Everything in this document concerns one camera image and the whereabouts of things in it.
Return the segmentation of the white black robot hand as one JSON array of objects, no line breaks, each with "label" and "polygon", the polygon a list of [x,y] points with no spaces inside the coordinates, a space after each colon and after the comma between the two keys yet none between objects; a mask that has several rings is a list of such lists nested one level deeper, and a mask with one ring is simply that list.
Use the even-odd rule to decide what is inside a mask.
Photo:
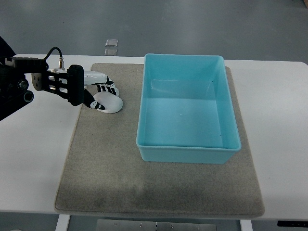
[{"label": "white black robot hand", "polygon": [[108,75],[97,71],[84,72],[84,104],[91,109],[101,107],[101,105],[94,99],[94,95],[98,92],[107,91],[119,97],[119,90],[115,83]]}]

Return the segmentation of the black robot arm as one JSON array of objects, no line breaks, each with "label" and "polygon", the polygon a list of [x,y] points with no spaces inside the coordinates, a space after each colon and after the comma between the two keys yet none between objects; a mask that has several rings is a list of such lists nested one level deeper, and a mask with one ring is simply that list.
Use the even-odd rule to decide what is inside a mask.
[{"label": "black robot arm", "polygon": [[[60,71],[49,70],[47,59],[57,50]],[[80,65],[71,65],[63,70],[63,54],[53,47],[42,58],[15,57],[8,43],[0,39],[0,119],[3,120],[19,109],[31,103],[34,93],[30,91],[26,74],[31,74],[32,84],[37,91],[46,91],[68,100],[73,106],[85,101],[84,69]]]}]

